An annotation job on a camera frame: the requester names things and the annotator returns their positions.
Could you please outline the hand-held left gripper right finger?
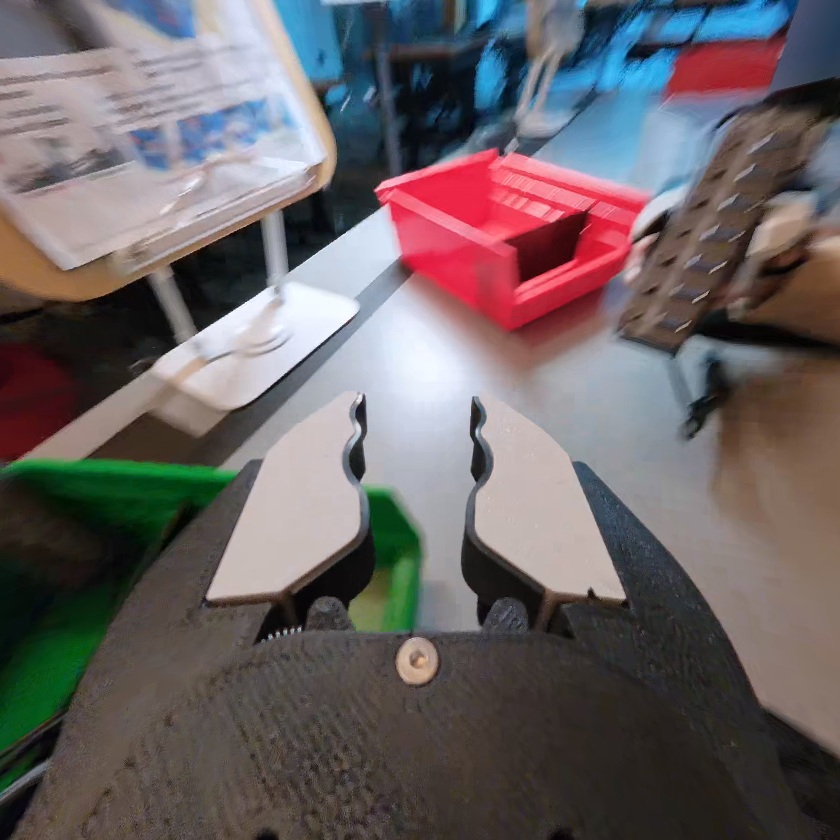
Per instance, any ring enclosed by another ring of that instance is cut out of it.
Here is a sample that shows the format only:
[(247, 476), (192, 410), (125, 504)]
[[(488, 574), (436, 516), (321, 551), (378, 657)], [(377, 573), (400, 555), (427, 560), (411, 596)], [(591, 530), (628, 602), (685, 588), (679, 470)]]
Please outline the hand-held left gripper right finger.
[(471, 400), (461, 570), (480, 621), (500, 599), (547, 629), (560, 606), (620, 608), (627, 595), (566, 451), (493, 395)]

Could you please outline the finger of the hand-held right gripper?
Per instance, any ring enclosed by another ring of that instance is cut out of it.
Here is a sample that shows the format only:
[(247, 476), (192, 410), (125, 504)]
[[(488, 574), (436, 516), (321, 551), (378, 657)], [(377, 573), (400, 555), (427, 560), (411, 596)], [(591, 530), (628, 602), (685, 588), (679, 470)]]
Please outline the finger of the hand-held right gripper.
[(728, 292), (728, 314), (745, 316), (782, 290), (806, 262), (817, 195), (782, 193), (770, 199)]
[(634, 284), (663, 234), (671, 215), (679, 210), (686, 191), (664, 191), (653, 197), (637, 215), (628, 236), (630, 250), (623, 268), (623, 282)]

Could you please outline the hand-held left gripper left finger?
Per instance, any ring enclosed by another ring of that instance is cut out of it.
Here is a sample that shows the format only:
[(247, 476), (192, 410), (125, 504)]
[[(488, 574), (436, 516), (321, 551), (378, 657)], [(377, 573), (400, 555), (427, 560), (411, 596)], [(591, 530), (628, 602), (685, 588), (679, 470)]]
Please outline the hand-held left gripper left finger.
[(375, 568), (365, 472), (366, 401), (344, 392), (267, 451), (205, 594), (213, 607), (289, 605), (301, 621), (348, 607)]

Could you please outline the green plastic bin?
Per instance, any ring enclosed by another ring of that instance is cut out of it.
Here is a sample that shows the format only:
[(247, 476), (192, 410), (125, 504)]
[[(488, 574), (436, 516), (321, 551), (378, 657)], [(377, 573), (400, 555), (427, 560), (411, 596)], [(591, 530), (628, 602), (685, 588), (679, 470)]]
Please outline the green plastic bin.
[[(85, 523), (111, 527), (159, 550), (175, 520), (203, 511), (235, 472), (125, 460), (28, 459), (2, 470)], [(423, 546), (394, 489), (365, 486), (375, 571), (350, 604), (364, 632), (408, 632), (417, 617)], [(46, 761), (69, 699), (109, 622), (137, 581), (122, 574), (60, 595), (2, 569), (2, 791)]]

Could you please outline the red plastic bin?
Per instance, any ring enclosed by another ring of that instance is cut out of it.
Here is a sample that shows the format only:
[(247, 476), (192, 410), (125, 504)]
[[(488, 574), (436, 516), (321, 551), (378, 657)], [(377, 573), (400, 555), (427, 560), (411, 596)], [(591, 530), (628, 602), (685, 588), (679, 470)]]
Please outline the red plastic bin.
[[(630, 185), (496, 150), (397, 176), (375, 194), (392, 217), (402, 262), (507, 331), (614, 278), (649, 200)], [(519, 284), (516, 252), (504, 240), (584, 210), (572, 260)]]

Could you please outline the red storage crate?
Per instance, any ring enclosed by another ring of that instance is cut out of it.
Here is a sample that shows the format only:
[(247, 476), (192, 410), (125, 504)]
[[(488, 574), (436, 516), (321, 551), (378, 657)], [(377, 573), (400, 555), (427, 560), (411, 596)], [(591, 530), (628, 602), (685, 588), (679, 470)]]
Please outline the red storage crate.
[(682, 49), (661, 98), (766, 92), (783, 53), (785, 37), (709, 41)]

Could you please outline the black metal pole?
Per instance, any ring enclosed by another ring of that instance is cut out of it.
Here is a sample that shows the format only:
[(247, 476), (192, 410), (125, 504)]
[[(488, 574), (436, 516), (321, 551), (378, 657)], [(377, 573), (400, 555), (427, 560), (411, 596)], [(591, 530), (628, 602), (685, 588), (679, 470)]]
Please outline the black metal pole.
[(390, 64), (388, 9), (387, 2), (373, 2), (369, 9), (369, 17), (377, 90), (381, 102), (385, 155), (390, 177), (394, 178), (403, 173), (403, 158)]

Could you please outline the instruction sheet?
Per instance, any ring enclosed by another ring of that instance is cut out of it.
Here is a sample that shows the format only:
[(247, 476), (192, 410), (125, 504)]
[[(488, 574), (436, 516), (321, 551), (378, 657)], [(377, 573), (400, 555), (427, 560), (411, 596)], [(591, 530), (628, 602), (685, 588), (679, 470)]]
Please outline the instruction sheet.
[(58, 270), (138, 270), (296, 197), (322, 111), (272, 2), (2, 2), (2, 206)]

